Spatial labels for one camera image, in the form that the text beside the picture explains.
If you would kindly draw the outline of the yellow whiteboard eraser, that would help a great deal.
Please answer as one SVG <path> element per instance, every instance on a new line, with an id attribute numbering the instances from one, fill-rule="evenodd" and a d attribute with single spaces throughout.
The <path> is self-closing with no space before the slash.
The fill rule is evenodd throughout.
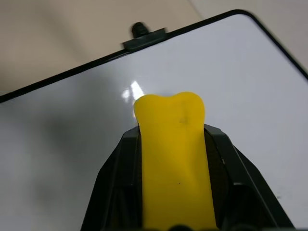
<path id="1" fill-rule="evenodd" d="M 144 228 L 215 229 L 203 100 L 192 92 L 145 95 L 134 112 L 141 133 Z"/>

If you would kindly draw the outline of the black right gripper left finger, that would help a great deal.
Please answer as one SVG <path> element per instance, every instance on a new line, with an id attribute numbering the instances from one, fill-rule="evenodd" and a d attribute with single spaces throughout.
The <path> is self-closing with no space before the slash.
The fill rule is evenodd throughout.
<path id="1" fill-rule="evenodd" d="M 142 230 L 139 127 L 126 131 L 101 167 L 80 231 Z"/>

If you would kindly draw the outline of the black-framed whiteboard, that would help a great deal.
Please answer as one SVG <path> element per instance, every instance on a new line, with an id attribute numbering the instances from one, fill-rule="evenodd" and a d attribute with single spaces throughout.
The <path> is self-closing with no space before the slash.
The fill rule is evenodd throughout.
<path id="1" fill-rule="evenodd" d="M 308 227 L 308 69 L 232 10 L 0 96 L 0 231 L 79 231 L 101 166 L 136 125 L 134 101 L 183 91 Z"/>

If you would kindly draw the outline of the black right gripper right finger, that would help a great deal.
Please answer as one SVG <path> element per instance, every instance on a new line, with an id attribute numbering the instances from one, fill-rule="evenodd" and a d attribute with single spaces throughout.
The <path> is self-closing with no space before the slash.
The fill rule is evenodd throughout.
<path id="1" fill-rule="evenodd" d="M 221 231 L 293 230 L 276 196 L 257 167 L 229 137 L 204 125 L 216 225 Z"/>

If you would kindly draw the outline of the black whiteboard clamp with knob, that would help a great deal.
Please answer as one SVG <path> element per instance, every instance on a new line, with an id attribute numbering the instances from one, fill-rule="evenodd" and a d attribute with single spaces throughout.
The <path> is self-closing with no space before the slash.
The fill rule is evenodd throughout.
<path id="1" fill-rule="evenodd" d="M 123 48 L 135 52 L 153 46 L 167 39 L 165 28 L 150 32 L 146 24 L 137 22 L 131 27 L 133 39 L 123 42 Z"/>

